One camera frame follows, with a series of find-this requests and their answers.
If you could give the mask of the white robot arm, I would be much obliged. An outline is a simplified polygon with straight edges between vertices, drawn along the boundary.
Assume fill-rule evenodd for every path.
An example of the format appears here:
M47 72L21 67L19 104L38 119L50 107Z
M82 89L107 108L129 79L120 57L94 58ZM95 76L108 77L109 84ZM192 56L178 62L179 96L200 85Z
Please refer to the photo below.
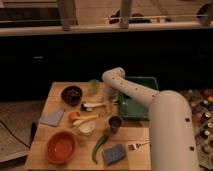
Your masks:
M180 93L128 81L121 67L105 71L102 80L148 108L151 171L199 171L192 111Z

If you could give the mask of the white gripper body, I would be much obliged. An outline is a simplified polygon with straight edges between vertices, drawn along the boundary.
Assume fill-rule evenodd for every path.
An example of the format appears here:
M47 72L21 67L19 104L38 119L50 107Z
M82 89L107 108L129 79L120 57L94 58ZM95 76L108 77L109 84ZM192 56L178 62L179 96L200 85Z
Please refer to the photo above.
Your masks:
M116 89L106 85L104 87L104 98L107 104L107 110L110 115L115 114L115 110L118 104L118 92Z

